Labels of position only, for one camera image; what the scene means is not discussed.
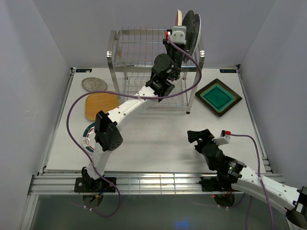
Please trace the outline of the pink cream floral plate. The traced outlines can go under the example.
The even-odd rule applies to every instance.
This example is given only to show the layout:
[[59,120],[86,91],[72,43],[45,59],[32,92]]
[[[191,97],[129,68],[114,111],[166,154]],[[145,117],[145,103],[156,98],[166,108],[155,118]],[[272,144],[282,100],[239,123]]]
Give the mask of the pink cream floral plate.
[[176,26],[182,26],[182,21],[183,21],[182,11],[177,10],[175,25]]

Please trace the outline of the dark blue round plate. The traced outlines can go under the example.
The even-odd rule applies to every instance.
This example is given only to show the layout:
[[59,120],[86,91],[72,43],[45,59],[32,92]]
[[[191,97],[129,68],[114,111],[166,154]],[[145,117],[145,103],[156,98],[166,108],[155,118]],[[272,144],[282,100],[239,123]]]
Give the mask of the dark blue round plate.
[[182,25],[186,27],[186,52],[191,49],[194,27],[195,27],[195,13],[189,10],[182,20]]

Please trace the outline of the white plate teal lettered rim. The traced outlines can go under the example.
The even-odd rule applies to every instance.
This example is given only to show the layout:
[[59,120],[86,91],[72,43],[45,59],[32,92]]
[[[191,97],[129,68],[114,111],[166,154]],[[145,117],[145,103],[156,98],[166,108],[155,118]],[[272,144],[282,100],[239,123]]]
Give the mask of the white plate teal lettered rim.
[[189,51],[191,56],[195,54],[198,44],[200,42],[200,38],[201,38],[201,17],[199,14],[195,14],[195,28],[193,32],[191,48]]

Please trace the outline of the white plate green red rim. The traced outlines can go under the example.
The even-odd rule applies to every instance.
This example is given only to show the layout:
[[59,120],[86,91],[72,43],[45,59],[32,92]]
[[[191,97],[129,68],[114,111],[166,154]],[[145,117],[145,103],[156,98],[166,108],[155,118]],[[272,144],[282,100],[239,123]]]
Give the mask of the white plate green red rim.
[[82,137],[82,144],[84,149],[93,154],[95,146],[95,123],[90,124],[84,131]]

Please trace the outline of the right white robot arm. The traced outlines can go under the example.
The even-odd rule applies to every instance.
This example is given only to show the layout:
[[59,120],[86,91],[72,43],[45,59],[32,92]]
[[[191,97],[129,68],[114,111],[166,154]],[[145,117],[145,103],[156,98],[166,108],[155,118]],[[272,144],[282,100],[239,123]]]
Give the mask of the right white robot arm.
[[283,213],[294,225],[307,227],[307,188],[295,188],[261,175],[245,163],[224,155],[221,145],[229,144],[233,133],[222,130],[214,137],[208,130],[187,131],[189,143],[196,142],[195,150],[206,160],[208,168],[217,173],[217,186],[222,190],[236,190],[266,202],[269,211]]

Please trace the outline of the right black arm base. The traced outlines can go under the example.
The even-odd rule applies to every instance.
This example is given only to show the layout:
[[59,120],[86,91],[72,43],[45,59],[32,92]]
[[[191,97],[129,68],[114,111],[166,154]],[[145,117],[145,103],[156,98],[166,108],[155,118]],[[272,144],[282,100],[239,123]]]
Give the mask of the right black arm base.
[[201,177],[199,180],[203,192],[228,192],[229,186],[221,184],[217,177]]

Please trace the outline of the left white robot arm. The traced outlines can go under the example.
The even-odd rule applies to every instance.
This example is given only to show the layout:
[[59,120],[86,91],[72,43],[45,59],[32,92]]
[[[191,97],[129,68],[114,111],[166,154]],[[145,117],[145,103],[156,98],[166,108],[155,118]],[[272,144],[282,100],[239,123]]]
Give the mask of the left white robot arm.
[[111,152],[123,142],[120,134],[124,126],[148,107],[160,102],[174,89],[173,81],[180,77],[184,54],[167,40],[163,41],[166,53],[159,54],[151,69],[150,79],[136,93],[136,98],[127,100],[107,113],[100,111],[95,119],[95,146],[90,165],[82,169],[82,178],[90,191],[102,187],[101,176]]

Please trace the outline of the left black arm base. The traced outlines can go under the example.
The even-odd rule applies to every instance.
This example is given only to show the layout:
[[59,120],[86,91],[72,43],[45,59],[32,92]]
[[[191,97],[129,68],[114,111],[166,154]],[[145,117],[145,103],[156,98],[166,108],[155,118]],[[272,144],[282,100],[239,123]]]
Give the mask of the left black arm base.
[[107,192],[113,193],[116,192],[114,186],[110,183],[107,183],[105,180],[97,179],[92,184],[86,182],[86,180],[82,177],[76,178],[74,185],[74,192],[76,193],[100,193]]

